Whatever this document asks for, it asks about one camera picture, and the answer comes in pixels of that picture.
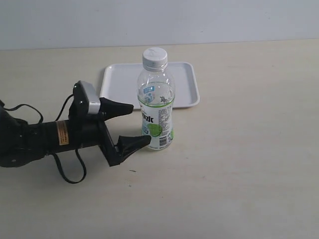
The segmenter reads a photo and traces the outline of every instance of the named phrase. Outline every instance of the orange warning label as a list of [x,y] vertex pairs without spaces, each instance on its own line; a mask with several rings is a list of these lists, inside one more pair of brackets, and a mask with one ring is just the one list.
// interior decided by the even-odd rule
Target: orange warning label
[[65,121],[57,121],[56,126],[58,129],[59,144],[60,145],[68,145],[69,144],[69,134],[68,134],[68,128],[66,126],[66,122]]

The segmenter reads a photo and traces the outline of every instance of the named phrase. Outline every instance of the robotic arm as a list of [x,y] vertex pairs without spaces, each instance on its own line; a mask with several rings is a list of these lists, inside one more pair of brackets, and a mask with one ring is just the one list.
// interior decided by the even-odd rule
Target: robotic arm
[[[7,112],[26,105],[6,109],[0,101],[0,166],[21,167],[46,155],[53,155],[63,179],[75,184],[86,176],[86,168],[78,149],[98,145],[109,165],[115,166],[150,143],[149,135],[119,136],[116,145],[111,139],[104,121],[130,114],[133,105],[98,98],[93,86],[84,81],[74,85],[73,94],[69,98],[72,96],[74,100],[69,109],[69,120],[43,123],[41,115],[37,124],[15,119]],[[57,153],[70,150],[75,150],[83,167],[83,178],[78,182],[66,178],[57,156]]]

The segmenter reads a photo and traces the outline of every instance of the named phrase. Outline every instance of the white bottle cap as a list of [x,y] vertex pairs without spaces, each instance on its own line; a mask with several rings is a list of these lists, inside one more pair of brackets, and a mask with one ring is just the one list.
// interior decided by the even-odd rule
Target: white bottle cap
[[167,52],[159,47],[151,47],[143,53],[143,67],[148,71],[161,71],[167,66]]

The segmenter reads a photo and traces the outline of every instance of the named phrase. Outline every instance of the plastic bottle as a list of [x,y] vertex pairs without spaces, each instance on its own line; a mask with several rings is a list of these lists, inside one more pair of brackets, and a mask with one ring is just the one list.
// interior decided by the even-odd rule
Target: plastic bottle
[[143,67],[138,78],[138,99],[142,111],[142,134],[152,137],[149,148],[167,148],[173,138],[172,109],[175,82],[167,70],[167,52],[152,47],[143,53]]

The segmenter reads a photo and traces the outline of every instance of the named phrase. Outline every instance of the bottle label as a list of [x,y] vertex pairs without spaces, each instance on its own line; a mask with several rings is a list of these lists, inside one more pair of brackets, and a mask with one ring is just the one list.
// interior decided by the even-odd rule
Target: bottle label
[[162,149],[174,138],[171,113],[173,102],[163,107],[150,107],[140,102],[142,110],[142,134],[152,137],[149,148]]

